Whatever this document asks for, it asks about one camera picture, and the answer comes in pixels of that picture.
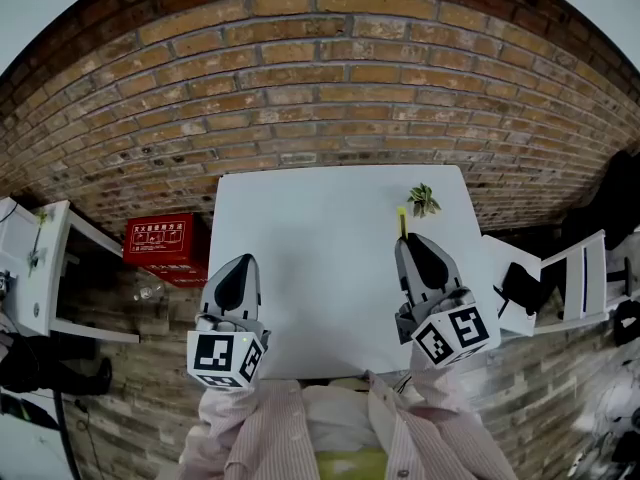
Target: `floor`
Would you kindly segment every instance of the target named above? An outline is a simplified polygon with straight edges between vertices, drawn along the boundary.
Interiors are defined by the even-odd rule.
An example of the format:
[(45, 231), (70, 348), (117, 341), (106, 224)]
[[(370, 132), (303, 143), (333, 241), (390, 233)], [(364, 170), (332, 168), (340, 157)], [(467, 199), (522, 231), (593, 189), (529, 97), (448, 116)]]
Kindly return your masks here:
[[(196, 422), (202, 389), (186, 374), (185, 343), (200, 290), (168, 288), (156, 300), (135, 301), (140, 288), (154, 285), (155, 278), (103, 267), (98, 286), (63, 289), (63, 311), (114, 330), (139, 330), (143, 339), (139, 345), (102, 346), (113, 361), (113, 389), (84, 400), (95, 455), (81, 423), (87, 415), (72, 400), (66, 403), (68, 425), (83, 478), (100, 478), (97, 456), (105, 479), (152, 479), (164, 464), (178, 460)], [(76, 287), (96, 279), (84, 270), (79, 275), (86, 279), (73, 283)], [(458, 368), (474, 407), (518, 477), (551, 480), (566, 477), (592, 433), (606, 429), (610, 420), (603, 414), (603, 397), (611, 398), (611, 387), (628, 371), (623, 361), (638, 357), (640, 340), (615, 348), (611, 330), (600, 325), (512, 339)], [(614, 404), (614, 412), (627, 410), (623, 406)]]

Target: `white chair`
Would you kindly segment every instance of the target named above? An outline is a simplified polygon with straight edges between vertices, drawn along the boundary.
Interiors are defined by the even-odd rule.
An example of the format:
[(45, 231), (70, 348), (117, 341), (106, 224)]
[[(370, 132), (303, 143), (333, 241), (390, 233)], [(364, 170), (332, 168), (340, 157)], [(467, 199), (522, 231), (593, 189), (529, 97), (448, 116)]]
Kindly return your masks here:
[(522, 265), (529, 275), (540, 279), (543, 268), (566, 260), (565, 307), (562, 322), (551, 325), (535, 325), (535, 317), (527, 317), (525, 309), (513, 301), (497, 299), (496, 311), (503, 311), (500, 327), (511, 332), (532, 336), (566, 331), (585, 325), (604, 322), (607, 306), (607, 271), (604, 249), (604, 231), (600, 230), (564, 251), (541, 260), (492, 237), (483, 237), (493, 261), (494, 284), (501, 286), (511, 262)]

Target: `red cardboard box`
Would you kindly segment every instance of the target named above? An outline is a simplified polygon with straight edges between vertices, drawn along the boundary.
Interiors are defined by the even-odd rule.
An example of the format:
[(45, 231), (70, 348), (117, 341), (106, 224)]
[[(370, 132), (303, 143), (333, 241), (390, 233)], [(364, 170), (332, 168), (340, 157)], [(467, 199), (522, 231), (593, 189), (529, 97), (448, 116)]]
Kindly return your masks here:
[(209, 230), (192, 213), (130, 219), (123, 260), (174, 286), (203, 287), (210, 240)]

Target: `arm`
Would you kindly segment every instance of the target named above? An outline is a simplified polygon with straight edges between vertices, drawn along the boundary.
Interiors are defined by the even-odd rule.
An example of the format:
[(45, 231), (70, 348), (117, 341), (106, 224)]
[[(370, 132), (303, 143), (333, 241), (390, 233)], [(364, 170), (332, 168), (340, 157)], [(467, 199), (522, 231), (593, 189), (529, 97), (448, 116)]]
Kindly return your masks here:
[(477, 478), (516, 480), (504, 454), (473, 413), (453, 368), (432, 368), (414, 345), (411, 373), (422, 401), (409, 411), (431, 421), (440, 431), (442, 441)]
[(258, 406), (258, 388), (207, 389), (200, 401), (200, 423), (187, 435), (179, 480), (224, 477), (224, 466), (244, 421)]

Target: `person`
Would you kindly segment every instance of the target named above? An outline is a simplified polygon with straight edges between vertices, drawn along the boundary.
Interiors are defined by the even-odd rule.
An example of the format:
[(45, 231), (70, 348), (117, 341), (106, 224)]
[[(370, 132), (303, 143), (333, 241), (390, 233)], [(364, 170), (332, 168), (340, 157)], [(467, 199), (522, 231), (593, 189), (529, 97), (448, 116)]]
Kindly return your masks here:
[(102, 395), (111, 384), (111, 362), (105, 358), (96, 375), (74, 372), (60, 361), (93, 359), (95, 342), (58, 334), (22, 336), (11, 332), (12, 322), (0, 308), (0, 386), (15, 393), (49, 388), (70, 395)]
[(411, 374), (402, 394), (371, 373), (368, 394), (297, 381), (208, 389), (174, 478), (516, 479), (452, 369), (427, 367), (414, 345)]

